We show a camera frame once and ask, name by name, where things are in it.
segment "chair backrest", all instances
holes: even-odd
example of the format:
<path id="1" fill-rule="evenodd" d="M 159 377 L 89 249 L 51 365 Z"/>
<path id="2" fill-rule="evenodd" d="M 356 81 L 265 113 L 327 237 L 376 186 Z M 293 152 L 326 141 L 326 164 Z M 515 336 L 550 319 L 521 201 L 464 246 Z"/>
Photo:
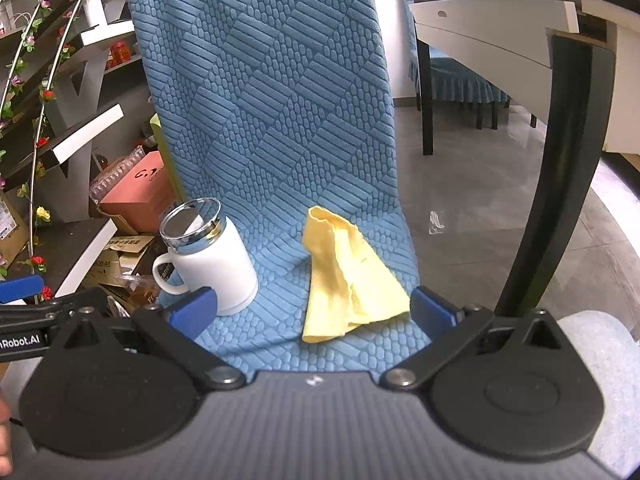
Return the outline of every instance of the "chair backrest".
<path id="1" fill-rule="evenodd" d="M 347 218 L 398 207 L 374 0 L 129 9 L 188 197 L 219 197 L 245 227 L 265 216 L 299 228 L 314 204 Z"/>

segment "desk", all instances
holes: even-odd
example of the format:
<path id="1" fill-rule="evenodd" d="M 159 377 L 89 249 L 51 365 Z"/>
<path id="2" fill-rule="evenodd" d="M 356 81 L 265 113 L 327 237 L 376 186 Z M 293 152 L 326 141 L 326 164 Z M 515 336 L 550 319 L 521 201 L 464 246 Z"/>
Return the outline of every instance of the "desk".
<path id="1" fill-rule="evenodd" d="M 496 312 L 534 308 L 602 150 L 640 153 L 640 0 L 413 0 L 418 40 L 547 124 L 529 221 Z"/>

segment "red box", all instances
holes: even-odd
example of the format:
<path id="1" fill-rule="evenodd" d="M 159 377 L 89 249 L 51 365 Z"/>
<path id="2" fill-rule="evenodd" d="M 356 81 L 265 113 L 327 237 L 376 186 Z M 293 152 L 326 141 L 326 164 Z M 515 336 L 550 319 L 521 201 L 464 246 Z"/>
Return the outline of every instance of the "red box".
<path id="1" fill-rule="evenodd" d="M 107 193 L 100 209 L 121 215 L 139 233 L 157 233 L 162 214 L 174 200 L 160 152 L 151 152 Z"/>

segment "yellow flower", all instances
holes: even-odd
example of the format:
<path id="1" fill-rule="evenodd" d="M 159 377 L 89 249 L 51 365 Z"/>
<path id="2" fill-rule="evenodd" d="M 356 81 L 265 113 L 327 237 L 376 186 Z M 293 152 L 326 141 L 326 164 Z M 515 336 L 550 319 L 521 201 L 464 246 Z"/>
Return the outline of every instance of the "yellow flower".
<path id="1" fill-rule="evenodd" d="M 36 216 L 45 222 L 49 222 L 51 220 L 51 213 L 42 206 L 38 206 L 36 209 Z"/>

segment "mug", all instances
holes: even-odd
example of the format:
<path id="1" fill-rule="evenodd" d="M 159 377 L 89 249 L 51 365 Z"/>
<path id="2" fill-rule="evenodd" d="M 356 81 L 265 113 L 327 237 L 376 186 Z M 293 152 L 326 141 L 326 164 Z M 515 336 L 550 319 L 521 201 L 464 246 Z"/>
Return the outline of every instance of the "mug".
<path id="1" fill-rule="evenodd" d="M 211 197 L 186 202 L 171 211 L 160 224 L 167 252 L 156 258 L 153 275 L 169 294 L 210 286 L 218 296 L 218 315 L 231 316 L 247 307 L 258 293 L 258 277 L 238 229 Z M 182 285 L 171 285 L 158 267 L 172 263 Z"/>

